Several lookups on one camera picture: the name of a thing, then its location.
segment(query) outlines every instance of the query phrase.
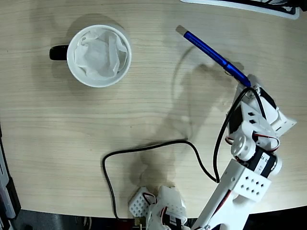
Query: pen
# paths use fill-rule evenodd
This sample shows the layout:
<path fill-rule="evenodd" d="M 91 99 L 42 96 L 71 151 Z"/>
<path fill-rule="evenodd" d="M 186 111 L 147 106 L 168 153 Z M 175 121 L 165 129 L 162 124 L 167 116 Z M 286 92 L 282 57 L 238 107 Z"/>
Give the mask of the pen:
<path fill-rule="evenodd" d="M 250 87 L 250 81 L 247 76 L 244 75 L 240 70 L 238 70 L 233 64 L 219 55 L 215 50 L 213 50 L 206 43 L 201 41 L 197 36 L 192 34 L 190 31 L 186 30 L 182 26 L 178 26 L 176 29 L 180 34 L 183 35 L 185 39 L 190 41 L 193 45 L 195 45 L 198 49 L 204 52 L 206 55 L 211 57 L 214 61 L 216 61 L 220 66 L 222 66 L 230 75 L 232 75 L 235 79 L 237 79 L 241 84 L 246 87 Z"/>

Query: perforated bracket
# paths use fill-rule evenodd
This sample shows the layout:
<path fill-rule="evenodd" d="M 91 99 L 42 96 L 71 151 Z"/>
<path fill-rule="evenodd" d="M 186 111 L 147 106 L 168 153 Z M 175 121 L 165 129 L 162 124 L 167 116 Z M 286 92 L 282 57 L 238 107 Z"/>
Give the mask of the perforated bracket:
<path fill-rule="evenodd" d="M 146 187 L 141 187 L 137 194 L 129 202 L 129 211 L 134 217 L 145 217 L 148 214 L 149 204 L 143 197 L 143 193 L 148 193 Z"/>
<path fill-rule="evenodd" d="M 231 160 L 222 178 L 233 192 L 253 201 L 259 202 L 268 188 L 271 181 L 252 170 L 244 167 L 236 160 Z"/>

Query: white mug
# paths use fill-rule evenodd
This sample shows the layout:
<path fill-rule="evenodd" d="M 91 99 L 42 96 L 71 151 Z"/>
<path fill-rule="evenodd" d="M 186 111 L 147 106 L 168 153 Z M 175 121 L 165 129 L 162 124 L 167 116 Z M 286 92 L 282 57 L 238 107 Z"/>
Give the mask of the white mug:
<path fill-rule="evenodd" d="M 81 37 L 87 32 L 89 32 L 90 30 L 96 29 L 96 28 L 107 29 L 107 30 L 110 30 L 116 33 L 122 39 L 128 51 L 128 56 L 127 56 L 127 60 L 126 60 L 124 68 L 120 72 L 118 72 L 116 76 L 108 78 L 106 80 L 94 80 L 94 79 L 87 77 L 85 71 L 81 69 L 80 67 L 78 67 L 74 61 L 74 51 Z M 52 47 L 49 51 L 49 57 L 51 60 L 57 60 L 57 61 L 66 60 L 68 67 L 71 73 L 73 74 L 73 76 L 79 82 L 83 83 L 84 85 L 95 87 L 95 88 L 103 88 L 103 87 L 107 87 L 110 85 L 114 85 L 126 75 L 130 67 L 130 64 L 131 64 L 132 54 L 131 54 L 130 40 L 128 38 L 127 33 L 124 31 L 123 28 L 117 25 L 91 25 L 79 31 L 72 38 L 69 45 L 61 45 L 61 46 Z"/>

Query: table surface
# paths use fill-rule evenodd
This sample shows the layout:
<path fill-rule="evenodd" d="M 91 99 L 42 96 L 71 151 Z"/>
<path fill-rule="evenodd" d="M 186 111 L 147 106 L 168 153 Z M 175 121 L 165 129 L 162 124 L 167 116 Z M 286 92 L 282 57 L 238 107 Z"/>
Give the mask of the table surface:
<path fill-rule="evenodd" d="M 49 49 L 82 28 L 121 25 L 132 64 L 116 85 L 79 83 Z M 101 159 L 115 150 L 188 137 L 212 172 L 215 140 L 236 81 L 176 31 L 182 25 L 246 74 L 258 76 L 298 121 L 281 138 L 282 171 L 254 212 L 307 205 L 307 14 L 296 21 L 179 0 L 11 0 L 0 9 L 0 122 L 23 209 L 113 217 Z M 231 159 L 222 143 L 220 174 Z M 107 161 L 118 215 L 140 186 L 175 185 L 197 217 L 216 184 L 176 145 Z"/>

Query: white plastic part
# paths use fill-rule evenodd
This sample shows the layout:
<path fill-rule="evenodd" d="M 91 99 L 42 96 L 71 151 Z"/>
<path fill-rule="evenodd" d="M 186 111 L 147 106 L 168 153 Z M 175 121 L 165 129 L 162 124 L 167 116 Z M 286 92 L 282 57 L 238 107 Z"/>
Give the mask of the white plastic part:
<path fill-rule="evenodd" d="M 273 167 L 273 170 L 271 171 L 270 175 L 277 175 L 277 173 L 279 173 L 280 169 L 282 169 L 283 166 L 283 160 L 282 158 L 280 158 L 279 156 L 276 156 L 276 162 L 275 162 L 275 166 Z"/>
<path fill-rule="evenodd" d="M 129 202 L 129 211 L 134 217 L 146 217 L 148 214 L 149 204 L 144 199 L 143 193 L 149 193 L 146 187 L 141 187 Z"/>
<path fill-rule="evenodd" d="M 248 75 L 248 79 L 250 80 L 251 85 L 254 89 L 257 90 L 260 87 L 264 89 L 260 80 L 256 76 Z M 244 86 L 241 84 L 238 84 L 234 100 L 239 96 L 239 94 L 243 91 L 243 89 L 244 89 Z M 266 119 L 267 119 L 266 121 L 270 124 L 270 126 L 274 130 L 276 137 L 280 137 L 281 135 L 283 135 L 285 132 L 287 132 L 290 128 L 292 128 L 296 124 L 295 120 L 286 117 L 280 111 L 278 107 L 275 109 L 263 97 L 260 97 L 260 99 L 261 99 L 263 109 L 266 115 Z M 256 110 L 258 113 L 260 113 L 259 105 L 255 97 L 251 97 L 251 98 L 244 97 L 242 101 L 245 102 L 248 106 L 250 106 L 254 110 Z"/>
<path fill-rule="evenodd" d="M 161 223 L 161 211 L 167 207 L 166 214 L 181 220 L 181 224 L 185 224 L 188 220 L 186 208 L 180 193 L 174 188 L 161 186 L 157 196 L 157 204 L 151 205 L 146 218 L 147 230 L 164 230 L 169 229 Z"/>
<path fill-rule="evenodd" d="M 248 138 L 241 134 L 235 138 L 232 146 L 231 153 L 238 156 L 243 161 L 248 161 L 255 154 L 256 144 L 253 139 Z"/>
<path fill-rule="evenodd" d="M 248 104 L 240 102 L 238 107 L 241 108 L 243 122 L 235 132 L 229 135 L 234 140 L 231 153 L 243 161 L 248 161 L 255 154 L 256 145 L 265 150 L 271 150 L 277 146 L 278 143 L 273 138 L 259 138 L 255 143 L 252 138 L 254 132 L 276 137 L 275 132 L 262 115 Z"/>
<path fill-rule="evenodd" d="M 242 9 L 242 10 L 249 10 L 249 11 L 254 11 L 254 12 L 261 12 L 261 13 L 267 13 L 275 16 L 280 16 L 284 18 L 289 18 L 289 19 L 297 19 L 299 17 L 299 8 L 296 8 L 295 14 L 291 15 L 288 13 L 280 12 L 280 11 L 275 11 L 271 9 L 266 9 L 262 7 L 256 7 L 256 6 L 250 6 L 246 4 L 240 4 L 240 3 L 235 3 L 235 2 L 230 2 L 230 1 L 220 1 L 220 0 L 181 0 L 183 2 L 187 3 L 198 3 L 198 4 L 207 4 L 207 5 L 215 5 L 215 6 L 226 6 L 226 7 L 231 7 L 231 8 L 237 8 L 237 9 Z"/>
<path fill-rule="evenodd" d="M 277 119 L 271 123 L 272 128 L 275 130 L 276 136 L 280 137 L 287 132 L 292 126 L 296 124 L 296 121 L 287 118 L 279 108 L 276 109 L 278 116 Z"/>
<path fill-rule="evenodd" d="M 206 226 L 205 229 L 210 230 L 219 224 L 222 224 L 221 230 L 243 229 L 252 208 L 261 201 L 270 185 L 269 179 L 232 159 L 221 182 L 191 229 Z M 228 198 L 215 212 L 228 190 L 231 191 Z"/>

